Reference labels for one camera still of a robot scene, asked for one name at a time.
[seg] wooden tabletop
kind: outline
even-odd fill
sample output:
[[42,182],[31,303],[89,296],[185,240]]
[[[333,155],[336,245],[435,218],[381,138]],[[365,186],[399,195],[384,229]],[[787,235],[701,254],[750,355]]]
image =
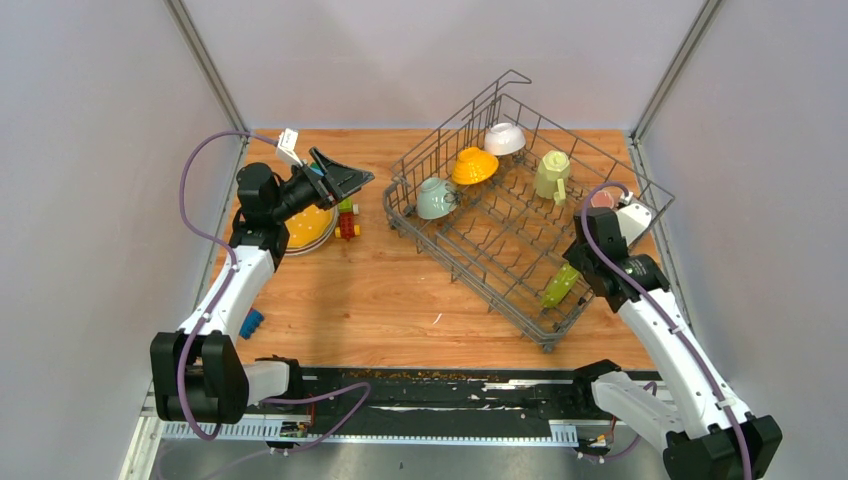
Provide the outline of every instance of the wooden tabletop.
[[[279,131],[259,133],[275,138]],[[254,304],[265,321],[250,340],[237,343],[242,361],[279,355],[323,366],[572,369],[609,358],[628,369],[653,368],[638,339],[603,301],[592,302],[553,353],[543,353],[497,311],[487,313],[484,300],[461,282],[451,283],[443,267],[427,254],[416,253],[409,239],[389,228],[382,204],[391,180],[389,167],[427,133],[300,132],[301,157],[317,146],[336,161],[373,171],[376,180],[353,197],[360,207],[360,237],[332,238],[313,253],[283,259]],[[580,134],[629,162],[620,132]],[[252,162],[265,162],[287,177],[287,168],[269,145],[252,141],[247,163]]]

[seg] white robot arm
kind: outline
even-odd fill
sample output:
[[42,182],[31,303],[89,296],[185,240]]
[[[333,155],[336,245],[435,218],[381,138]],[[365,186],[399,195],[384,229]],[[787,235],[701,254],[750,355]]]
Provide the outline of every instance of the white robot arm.
[[780,428],[771,416],[754,416],[727,385],[683,321],[656,262],[628,253],[651,217],[631,198],[624,197],[628,205],[617,211],[587,208],[585,223],[576,215],[577,239],[564,257],[639,338],[676,408],[608,360],[578,370],[580,381],[590,387],[585,389],[589,401],[662,452],[672,480],[761,478],[782,440]]
[[[253,136],[248,132],[218,136],[228,133]],[[240,208],[224,268],[180,328],[160,332],[150,345],[159,417],[187,421],[203,439],[215,434],[205,434],[198,422],[233,424],[260,400],[283,394],[301,398],[302,377],[296,360],[274,357],[242,365],[235,351],[239,329],[285,253],[289,241],[285,221],[311,205],[332,208],[374,179],[372,173],[338,164],[316,148],[309,151],[315,162],[310,167],[294,155],[293,146],[291,135],[281,135],[277,149],[282,149],[281,157],[292,171],[286,181],[264,163],[238,172]]]

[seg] dish rack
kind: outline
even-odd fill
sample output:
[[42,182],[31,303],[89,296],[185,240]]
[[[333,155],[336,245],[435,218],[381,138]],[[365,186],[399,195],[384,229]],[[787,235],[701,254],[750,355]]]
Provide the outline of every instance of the dish rack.
[[[563,301],[542,308],[548,282],[565,263],[562,254],[575,238],[573,215],[597,185],[625,183],[653,213],[647,232],[674,197],[629,165],[629,157],[607,153],[515,99],[505,88],[530,84],[508,70],[465,104],[392,166],[392,184],[383,195],[389,226],[415,242],[545,352],[565,336],[589,306],[593,293],[580,278]],[[421,183],[450,178],[460,151],[482,148],[486,130],[501,122],[520,126],[526,145],[500,157],[497,173],[477,185],[460,186],[460,205],[437,220],[415,214]],[[537,197],[533,181],[542,157],[560,150],[571,160],[564,205]]]

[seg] blue object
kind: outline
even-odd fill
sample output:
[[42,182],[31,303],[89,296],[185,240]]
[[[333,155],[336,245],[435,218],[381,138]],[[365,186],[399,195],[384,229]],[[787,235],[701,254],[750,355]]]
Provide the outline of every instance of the blue object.
[[239,330],[239,336],[245,340],[249,339],[253,332],[259,328],[259,324],[262,323],[262,320],[265,320],[265,317],[259,313],[259,310],[251,308],[247,313],[247,317],[244,318],[244,323],[241,324],[241,329]]

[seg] white wall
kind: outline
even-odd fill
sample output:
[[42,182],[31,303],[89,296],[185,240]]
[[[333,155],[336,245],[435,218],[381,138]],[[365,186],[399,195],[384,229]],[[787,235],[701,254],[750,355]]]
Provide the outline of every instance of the white wall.
[[845,2],[729,0],[645,146],[698,338],[785,439],[766,478],[844,478]]
[[[0,6],[0,478],[117,476],[150,340],[210,252],[179,219],[182,162],[226,127],[163,2]],[[203,228],[237,150],[192,173]]]
[[630,128],[702,3],[186,0],[245,120],[303,128],[435,127],[509,68],[554,121]]

